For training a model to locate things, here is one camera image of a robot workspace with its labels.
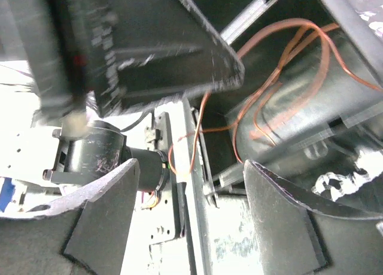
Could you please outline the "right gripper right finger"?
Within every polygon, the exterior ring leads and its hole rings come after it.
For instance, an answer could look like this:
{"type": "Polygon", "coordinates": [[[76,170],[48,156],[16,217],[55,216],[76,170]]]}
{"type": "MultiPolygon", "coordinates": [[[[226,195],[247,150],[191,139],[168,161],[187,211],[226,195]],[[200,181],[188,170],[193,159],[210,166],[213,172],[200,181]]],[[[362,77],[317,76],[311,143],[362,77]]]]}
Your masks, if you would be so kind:
{"type": "Polygon", "coordinates": [[[339,204],[244,163],[265,274],[382,274],[382,214],[339,204]]]}

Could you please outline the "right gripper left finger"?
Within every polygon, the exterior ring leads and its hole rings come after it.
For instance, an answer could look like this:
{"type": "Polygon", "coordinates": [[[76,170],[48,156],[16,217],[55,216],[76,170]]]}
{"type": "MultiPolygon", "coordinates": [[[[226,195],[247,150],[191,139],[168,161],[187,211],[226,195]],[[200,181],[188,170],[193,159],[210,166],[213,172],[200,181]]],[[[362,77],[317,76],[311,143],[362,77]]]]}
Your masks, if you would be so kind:
{"type": "Polygon", "coordinates": [[[107,175],[23,213],[1,216],[1,274],[120,274],[140,167],[107,175]]]}

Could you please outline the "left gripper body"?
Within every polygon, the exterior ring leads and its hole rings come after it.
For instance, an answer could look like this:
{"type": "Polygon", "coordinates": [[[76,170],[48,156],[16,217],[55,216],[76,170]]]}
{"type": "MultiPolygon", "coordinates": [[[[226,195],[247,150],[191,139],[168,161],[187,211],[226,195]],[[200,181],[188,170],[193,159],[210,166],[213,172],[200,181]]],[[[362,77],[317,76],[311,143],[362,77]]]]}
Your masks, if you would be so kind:
{"type": "Polygon", "coordinates": [[[40,109],[60,119],[237,89],[244,66],[192,0],[20,0],[40,109]]]}

